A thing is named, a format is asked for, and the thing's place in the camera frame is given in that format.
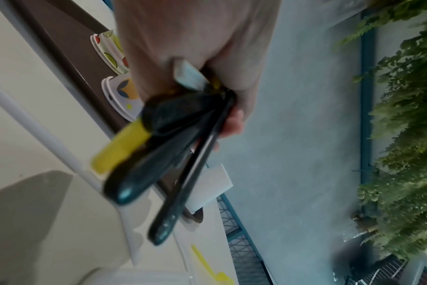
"yellow spoon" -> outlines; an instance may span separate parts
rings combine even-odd
[[[212,270],[210,265],[207,263],[201,252],[196,248],[195,245],[191,245],[191,248],[193,249],[194,253],[198,257],[199,261],[203,264],[203,266],[207,269],[207,271],[212,275],[212,277],[217,281],[219,284],[225,284],[225,285],[234,285],[234,281],[229,278],[228,275],[224,272],[218,272],[218,274],[215,274],[215,272]]]

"hand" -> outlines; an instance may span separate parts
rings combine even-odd
[[[211,69],[237,94],[221,137],[242,133],[281,0],[115,0],[118,32],[143,101],[175,86],[172,60]]]

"gray floor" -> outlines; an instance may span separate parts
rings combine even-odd
[[[334,284],[356,252],[342,234],[357,208],[360,48],[334,44],[358,18],[317,29],[309,3],[283,2],[256,112],[209,160],[224,164],[227,197],[279,285]]]

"black object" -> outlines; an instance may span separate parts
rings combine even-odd
[[[184,211],[235,102],[233,91],[221,89],[157,96],[146,103],[142,122],[152,137],[109,175],[104,194],[113,202],[126,205],[134,201],[199,142],[150,227],[148,238],[154,245],[167,239]]]

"hanging foliage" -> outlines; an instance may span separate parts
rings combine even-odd
[[[409,20],[427,12],[427,0],[404,0],[364,19],[342,43],[389,22]],[[427,20],[420,35],[402,42],[369,75],[388,89],[374,115],[373,138],[402,130],[376,166],[389,173],[361,185],[358,197],[378,201],[379,231],[370,239],[382,251],[408,258],[427,248]]]

